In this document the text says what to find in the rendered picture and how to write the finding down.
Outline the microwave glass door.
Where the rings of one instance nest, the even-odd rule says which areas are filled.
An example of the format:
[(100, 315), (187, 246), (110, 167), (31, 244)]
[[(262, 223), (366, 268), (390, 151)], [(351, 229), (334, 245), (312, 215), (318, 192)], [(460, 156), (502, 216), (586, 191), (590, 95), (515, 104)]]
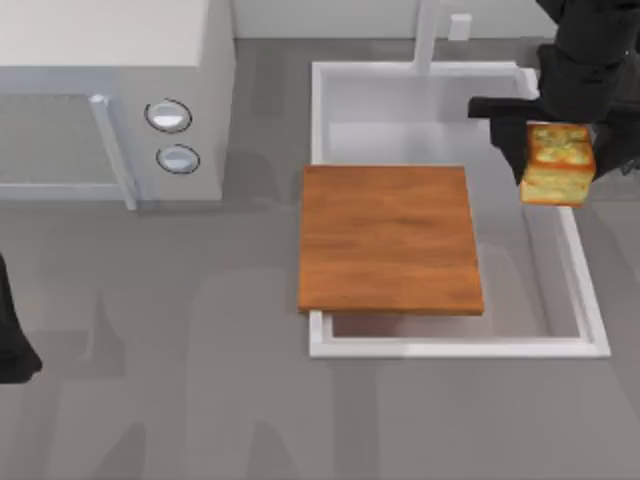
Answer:
[(0, 201), (122, 198), (87, 97), (0, 94)]

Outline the small round microwave knob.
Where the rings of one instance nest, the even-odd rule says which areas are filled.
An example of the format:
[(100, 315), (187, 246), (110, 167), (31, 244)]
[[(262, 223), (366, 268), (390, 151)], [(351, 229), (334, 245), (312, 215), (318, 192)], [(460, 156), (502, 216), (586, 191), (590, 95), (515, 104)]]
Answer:
[(199, 154), (191, 147), (174, 144), (156, 152), (156, 163), (172, 175), (190, 175), (200, 166)]

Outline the large round microwave knob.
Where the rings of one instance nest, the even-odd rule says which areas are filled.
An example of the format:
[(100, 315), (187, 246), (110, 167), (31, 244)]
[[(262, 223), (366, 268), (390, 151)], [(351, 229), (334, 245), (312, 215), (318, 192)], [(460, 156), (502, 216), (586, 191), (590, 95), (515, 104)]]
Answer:
[(147, 104), (144, 118), (153, 129), (166, 134), (183, 132), (193, 121), (193, 115), (184, 103), (169, 98)]

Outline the brown wooden cutting board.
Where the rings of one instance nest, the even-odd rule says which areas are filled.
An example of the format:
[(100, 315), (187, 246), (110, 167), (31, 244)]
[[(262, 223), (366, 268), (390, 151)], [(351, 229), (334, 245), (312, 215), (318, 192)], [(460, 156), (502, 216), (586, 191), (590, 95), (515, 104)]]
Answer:
[(301, 312), (482, 315), (464, 169), (305, 167), (297, 307)]

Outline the golden bread loaf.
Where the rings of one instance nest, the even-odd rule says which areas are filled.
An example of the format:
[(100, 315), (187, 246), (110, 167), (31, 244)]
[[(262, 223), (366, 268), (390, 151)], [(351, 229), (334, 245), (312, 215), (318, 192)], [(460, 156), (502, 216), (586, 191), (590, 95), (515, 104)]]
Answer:
[(520, 200), (531, 205), (579, 207), (596, 173), (586, 125), (528, 123)]

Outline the tall white tap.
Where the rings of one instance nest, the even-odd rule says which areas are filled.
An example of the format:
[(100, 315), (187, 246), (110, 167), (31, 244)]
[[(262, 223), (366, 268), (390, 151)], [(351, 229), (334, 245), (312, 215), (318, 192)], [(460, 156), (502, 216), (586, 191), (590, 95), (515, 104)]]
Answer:
[(441, 0), (420, 0), (416, 18), (414, 67), (418, 75), (427, 76), (434, 53)]

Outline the white sink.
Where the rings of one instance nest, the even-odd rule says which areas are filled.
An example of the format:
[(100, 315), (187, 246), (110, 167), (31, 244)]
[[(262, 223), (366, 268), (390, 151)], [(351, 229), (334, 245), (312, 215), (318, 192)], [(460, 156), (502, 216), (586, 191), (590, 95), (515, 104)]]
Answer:
[(512, 173), (471, 120), (474, 96), (537, 93), (512, 62), (316, 62), (311, 160), (464, 168), (478, 242), (480, 316), (355, 317), (314, 311), (316, 358), (606, 358), (609, 341), (574, 213), (520, 202)]

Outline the pale microwave oven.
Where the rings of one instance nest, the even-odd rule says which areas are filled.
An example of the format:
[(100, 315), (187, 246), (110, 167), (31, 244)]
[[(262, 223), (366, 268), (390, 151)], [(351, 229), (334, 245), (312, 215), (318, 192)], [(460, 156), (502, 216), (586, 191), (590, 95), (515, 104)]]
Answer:
[[(102, 94), (146, 202), (222, 198), (236, 49), (230, 0), (0, 0), (0, 94)], [(144, 108), (184, 103), (191, 126), (161, 133)], [(174, 144), (201, 160), (172, 175), (156, 152)]]

